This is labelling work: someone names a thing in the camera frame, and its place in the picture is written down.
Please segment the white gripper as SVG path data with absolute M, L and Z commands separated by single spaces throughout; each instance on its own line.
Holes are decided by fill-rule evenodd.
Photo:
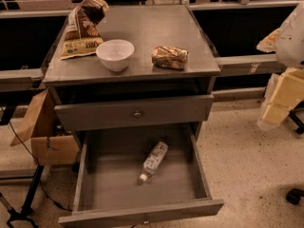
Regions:
M 270 53 L 276 50 L 277 28 L 262 39 L 256 49 Z M 304 100 L 304 69 L 290 67 L 281 75 L 273 74 L 267 84 L 257 126 L 261 130 L 279 127 L 289 113 Z

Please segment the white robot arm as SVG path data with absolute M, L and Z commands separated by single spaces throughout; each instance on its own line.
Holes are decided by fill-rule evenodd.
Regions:
M 276 60 L 287 69 L 273 74 L 265 90 L 257 126 L 262 130 L 277 128 L 304 100 L 304 3 L 300 2 L 281 24 L 256 48 L 274 52 Z

